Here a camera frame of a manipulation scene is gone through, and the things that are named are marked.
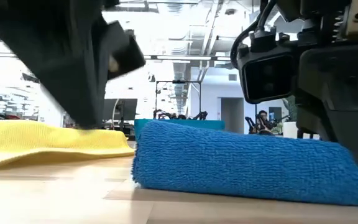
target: blue microfiber cloth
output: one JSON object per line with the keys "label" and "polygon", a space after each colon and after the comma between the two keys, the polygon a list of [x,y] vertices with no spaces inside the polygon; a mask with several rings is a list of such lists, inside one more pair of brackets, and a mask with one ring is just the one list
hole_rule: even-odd
{"label": "blue microfiber cloth", "polygon": [[358,166],[332,142],[151,121],[132,170],[150,189],[358,205]]}

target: metal frame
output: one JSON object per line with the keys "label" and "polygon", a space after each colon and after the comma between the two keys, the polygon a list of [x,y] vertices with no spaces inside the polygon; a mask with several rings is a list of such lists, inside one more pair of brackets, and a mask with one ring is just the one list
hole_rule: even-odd
{"label": "metal frame", "polygon": [[197,83],[200,86],[200,92],[198,95],[198,101],[199,101],[199,113],[201,112],[201,81],[181,81],[181,80],[172,80],[172,81],[156,81],[155,82],[155,110],[157,110],[157,96],[158,96],[158,84],[159,83],[173,83],[173,84],[186,84],[186,83]]}

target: black cable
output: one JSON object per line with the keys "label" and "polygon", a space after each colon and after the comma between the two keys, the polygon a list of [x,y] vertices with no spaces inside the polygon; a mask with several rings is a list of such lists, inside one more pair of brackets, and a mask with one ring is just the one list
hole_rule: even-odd
{"label": "black cable", "polygon": [[242,31],[240,35],[233,42],[230,51],[230,62],[232,63],[234,68],[238,69],[237,53],[241,42],[248,37],[250,31],[255,31],[260,24],[263,24],[262,27],[264,27],[266,20],[269,14],[271,13],[274,5],[276,5],[276,0],[270,0],[267,4],[265,4],[265,1],[264,2],[261,1],[260,3],[261,13],[257,16],[256,20],[251,25],[249,25],[248,28]]}
{"label": "black cable", "polygon": [[267,18],[269,17],[269,15],[272,12],[274,6],[276,5],[276,2],[277,2],[276,0],[270,0],[267,3],[266,8],[262,11],[262,13],[260,15],[260,19],[258,21],[257,29],[260,29],[260,30],[265,29],[265,24],[266,24]]}

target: ceiling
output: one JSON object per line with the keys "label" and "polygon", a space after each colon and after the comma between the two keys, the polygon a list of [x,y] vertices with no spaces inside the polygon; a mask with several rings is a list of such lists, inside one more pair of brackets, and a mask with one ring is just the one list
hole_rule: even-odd
{"label": "ceiling", "polygon": [[[249,15],[258,7],[257,0],[121,1],[119,7],[103,12],[103,16],[107,22],[119,21],[124,29],[133,29],[144,55],[228,56],[232,42],[248,26]],[[30,72],[15,58],[3,57],[9,52],[0,42],[0,85],[21,88],[25,86],[21,74]],[[138,98],[139,116],[148,118],[155,108],[156,86],[149,82],[150,76],[154,75],[156,80],[197,80],[203,73],[204,84],[238,85],[238,79],[228,79],[229,74],[238,71],[217,68],[219,64],[225,62],[206,65],[194,61],[148,60],[144,68],[111,80],[106,87],[106,98]],[[158,88],[168,89],[158,95],[158,109],[185,112],[186,96],[182,93],[187,92],[189,85],[165,84]]]}

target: white wall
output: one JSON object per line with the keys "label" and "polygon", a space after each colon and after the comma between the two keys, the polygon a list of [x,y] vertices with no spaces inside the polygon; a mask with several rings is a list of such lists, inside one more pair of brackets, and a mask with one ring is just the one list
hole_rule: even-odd
{"label": "white wall", "polygon": [[[201,87],[201,110],[207,111],[208,120],[221,119],[221,100],[220,98],[243,98],[244,94],[240,84],[238,85],[202,85]],[[193,89],[189,94],[189,115],[196,116],[199,113],[198,94]],[[257,111],[269,111],[269,107],[282,107],[283,116],[288,114],[282,100],[263,102],[257,105]],[[248,116],[255,119],[255,105],[249,104],[244,100],[244,117]],[[248,124],[244,123],[244,133],[248,133]]]}

